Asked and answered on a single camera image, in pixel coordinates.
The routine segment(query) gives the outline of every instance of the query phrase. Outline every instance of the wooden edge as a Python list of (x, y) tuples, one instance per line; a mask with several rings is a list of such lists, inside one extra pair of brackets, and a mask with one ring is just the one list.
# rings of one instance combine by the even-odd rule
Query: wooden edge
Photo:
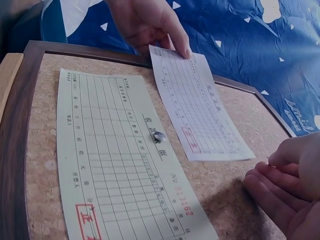
[(30, 110), (45, 51), (30, 42), (13, 81), (0, 125), (0, 239), (29, 240), (26, 153)]
[(12, 83), (23, 59), (23, 53), (8, 53), (0, 64), (0, 124)]
[[(150, 60), (132, 54), (65, 43), (30, 41), (13, 81), (0, 125), (0, 239), (30, 240), (26, 198), (26, 154), (29, 119), (44, 54), (57, 54), (123, 63), (152, 69)], [(255, 94), (282, 127), (292, 130), (276, 110), (251, 86), (215, 77), (219, 85)]]
[(295, 132), (289, 127), (289, 125), (280, 116), (280, 114), (271, 106), (271, 104), (264, 98), (264, 96), (262, 96), (262, 94), (255, 87), (249, 86), (241, 82), (237, 82), (222, 76), (213, 75), (213, 78), (216, 84), (254, 94), (260, 100), (260, 102), (265, 106), (265, 108), (268, 109), (268, 111), (272, 114), (272, 116), (284, 129), (286, 134), (288, 134), (288, 136), (291, 138), (296, 137)]

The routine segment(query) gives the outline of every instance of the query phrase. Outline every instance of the wooden frame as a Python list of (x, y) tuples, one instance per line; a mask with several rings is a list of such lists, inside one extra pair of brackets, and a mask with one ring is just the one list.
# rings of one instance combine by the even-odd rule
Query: wooden frame
[[(111, 52), (88, 46), (30, 41), (12, 84), (0, 124), (0, 239), (30, 240), (26, 206), (26, 153), (33, 95), (44, 54), (98, 59), (152, 69), (142, 56)], [(294, 132), (254, 88), (215, 76), (216, 84), (254, 94), (290, 137)]]

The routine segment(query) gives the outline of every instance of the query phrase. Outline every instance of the fingernail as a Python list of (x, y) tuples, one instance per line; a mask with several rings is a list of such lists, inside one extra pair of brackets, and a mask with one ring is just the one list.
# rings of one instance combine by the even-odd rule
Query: fingernail
[(269, 165), (271, 165), (271, 164), (270, 164), (270, 160), (272, 161), (272, 158), (273, 158), (274, 155), (275, 155), (275, 153), (272, 153), (269, 157), (267, 157), (267, 158), (268, 158), (268, 164), (269, 164)]
[(191, 50), (190, 46), (188, 46), (188, 47), (185, 49), (185, 54), (186, 54), (186, 56), (187, 56), (188, 58), (191, 57), (191, 55), (192, 55), (192, 50)]

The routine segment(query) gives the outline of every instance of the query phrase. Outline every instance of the red stamp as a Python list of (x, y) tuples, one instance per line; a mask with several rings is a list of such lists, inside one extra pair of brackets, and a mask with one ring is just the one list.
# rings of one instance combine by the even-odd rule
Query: red stamp
[(200, 149), (200, 147), (199, 147), (194, 135), (192, 134), (191, 129), (188, 128), (188, 127), (182, 127), (181, 129), (182, 129), (182, 131), (183, 131), (183, 133), (185, 135), (186, 140), (189, 143), (189, 146), (190, 146), (192, 152), (194, 154), (200, 154), (201, 153), (201, 149)]
[(76, 204), (83, 240), (102, 240), (93, 204)]

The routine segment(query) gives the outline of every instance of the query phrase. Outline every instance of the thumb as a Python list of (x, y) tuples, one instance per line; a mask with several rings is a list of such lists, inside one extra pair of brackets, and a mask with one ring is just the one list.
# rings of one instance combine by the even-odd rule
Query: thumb
[(313, 135), (310, 134), (284, 140), (268, 158), (269, 165), (283, 167), (289, 164), (299, 164), (301, 155), (312, 138)]
[(190, 58), (192, 51), (189, 45), (189, 37), (181, 25), (175, 11), (167, 5), (161, 16), (161, 28), (170, 36), (174, 48), (186, 59)]

